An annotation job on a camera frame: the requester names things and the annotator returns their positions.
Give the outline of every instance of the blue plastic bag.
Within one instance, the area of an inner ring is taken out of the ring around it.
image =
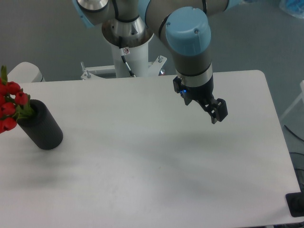
[[[294,17],[304,19],[304,0],[281,0],[280,8]]]

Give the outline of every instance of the black object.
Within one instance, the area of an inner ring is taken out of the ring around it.
[[[301,140],[302,142],[304,142],[304,139],[301,139],[299,136],[297,136],[293,131],[291,131],[286,125],[284,125],[284,127],[287,129],[287,131],[290,132],[290,134],[292,134],[294,137],[296,137],[298,140]]]
[[[36,115],[30,119],[18,120],[18,125],[39,148],[43,150],[54,149],[63,139],[60,127],[43,102],[30,100],[30,106]]]
[[[215,124],[217,121],[222,122],[228,115],[226,101],[223,99],[214,99],[213,76],[202,86],[188,87],[181,83],[181,79],[176,77],[173,80],[174,91],[184,98],[185,105],[189,105],[192,100],[199,105],[211,116],[211,122]]]
[[[286,195],[287,204],[292,217],[304,216],[304,194],[290,193]]]

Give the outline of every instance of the white chair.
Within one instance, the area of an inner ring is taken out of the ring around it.
[[[45,82],[39,68],[28,62],[18,64],[8,74],[8,79],[16,83]]]

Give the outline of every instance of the metal bracket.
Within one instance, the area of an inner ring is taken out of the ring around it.
[[[304,103],[304,81],[300,83],[301,94],[291,103],[291,105],[283,112],[283,114],[279,117],[280,122],[282,122],[285,117],[290,113],[290,111],[302,100]]]
[[[162,70],[163,65],[166,63],[167,58],[164,56],[158,56],[152,66],[148,69],[149,76],[163,75],[164,70]]]
[[[148,75],[149,76],[164,75],[165,70],[162,67],[166,63],[166,61],[167,61],[166,57],[158,56],[157,59],[154,62],[149,62],[149,64],[148,64],[148,67],[149,67]],[[99,67],[98,66],[85,67],[83,62],[81,62],[80,64],[81,64],[81,68],[82,68],[82,72],[83,72],[83,74],[81,75],[82,80],[100,79],[102,77],[98,77],[96,75],[114,74],[115,73],[115,66],[114,65],[112,65],[112,66],[99,66]]]

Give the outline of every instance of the bolt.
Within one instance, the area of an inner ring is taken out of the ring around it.
[[[158,62],[161,63],[163,60],[163,57],[162,56],[158,56]]]
[[[90,72],[88,70],[86,71],[86,77],[91,78]]]

